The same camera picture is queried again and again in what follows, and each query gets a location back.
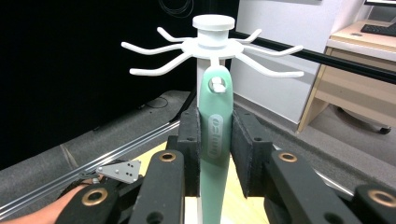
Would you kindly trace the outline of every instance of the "white wall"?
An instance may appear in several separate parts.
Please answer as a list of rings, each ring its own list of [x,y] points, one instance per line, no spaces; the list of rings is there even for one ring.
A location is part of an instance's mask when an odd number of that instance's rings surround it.
[[[236,31],[251,34],[260,28],[260,37],[323,52],[330,34],[352,23],[362,3],[363,0],[241,0]],[[318,64],[292,56],[248,56],[276,71],[305,72],[299,78],[269,78],[236,59],[231,69],[235,93],[298,123]]]

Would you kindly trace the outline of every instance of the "logo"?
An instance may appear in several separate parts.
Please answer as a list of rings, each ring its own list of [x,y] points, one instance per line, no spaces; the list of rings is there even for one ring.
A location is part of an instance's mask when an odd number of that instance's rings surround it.
[[[223,123],[223,117],[218,114],[209,117],[207,155],[212,159],[218,158],[221,154]]]

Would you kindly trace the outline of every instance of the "aluminum rail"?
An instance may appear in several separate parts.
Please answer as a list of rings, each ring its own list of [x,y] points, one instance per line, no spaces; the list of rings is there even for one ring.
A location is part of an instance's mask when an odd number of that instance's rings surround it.
[[[118,147],[108,152],[107,154],[95,159],[94,161],[82,165],[77,169],[69,172],[68,174],[60,176],[57,179],[52,180],[48,184],[21,196],[19,199],[16,199],[10,203],[2,205],[0,207],[0,220],[21,210],[25,206],[34,203],[35,201],[41,199],[42,197],[51,194],[55,190],[64,188],[74,180],[78,179],[78,176],[81,172],[91,172],[94,169],[96,169],[96,167],[98,166],[114,161],[116,158],[119,158],[120,156],[134,150],[135,148],[142,146],[143,144],[146,144],[148,141],[154,139],[155,137],[158,137],[164,133],[167,133],[177,128],[179,126],[179,123],[180,121],[168,122],[163,126],[154,129],[153,131],[141,135],[140,137],[123,145],[122,147]]]

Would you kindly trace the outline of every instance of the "wooden desk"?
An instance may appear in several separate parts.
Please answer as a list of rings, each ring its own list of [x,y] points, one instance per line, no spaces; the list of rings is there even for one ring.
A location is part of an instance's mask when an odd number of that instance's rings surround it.
[[[325,53],[396,71],[396,37],[361,33],[364,24],[391,23],[358,21],[331,35]],[[395,85],[321,65],[297,131],[301,132],[328,104],[396,127]]]
[[[142,165],[140,167],[141,175],[146,173],[152,155],[160,150],[164,150],[165,146],[166,143],[163,143],[134,159],[142,161]],[[185,223],[198,223],[197,199],[186,197],[185,209]],[[235,165],[230,161],[222,208],[221,224],[243,223],[268,224],[269,222],[264,213],[264,200],[262,198],[244,198],[241,186],[239,185],[238,176],[236,175]]]

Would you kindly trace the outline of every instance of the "table surface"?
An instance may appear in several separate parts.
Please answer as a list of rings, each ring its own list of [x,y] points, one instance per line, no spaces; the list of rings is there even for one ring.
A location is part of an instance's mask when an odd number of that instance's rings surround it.
[[[384,21],[357,21],[352,25],[332,34],[330,39],[350,44],[361,45],[374,49],[383,49],[396,52],[396,37],[362,33],[364,24],[389,26],[392,23]]]
[[[141,175],[146,173],[151,156],[160,150],[164,150],[165,147],[166,142],[134,159],[142,161],[139,172]],[[185,215],[185,223],[198,223],[196,198],[186,197]],[[263,198],[244,198],[242,189],[239,185],[239,179],[236,174],[235,166],[233,161],[230,161],[227,186],[222,208],[221,224],[239,223],[268,224],[269,221],[264,213]]]

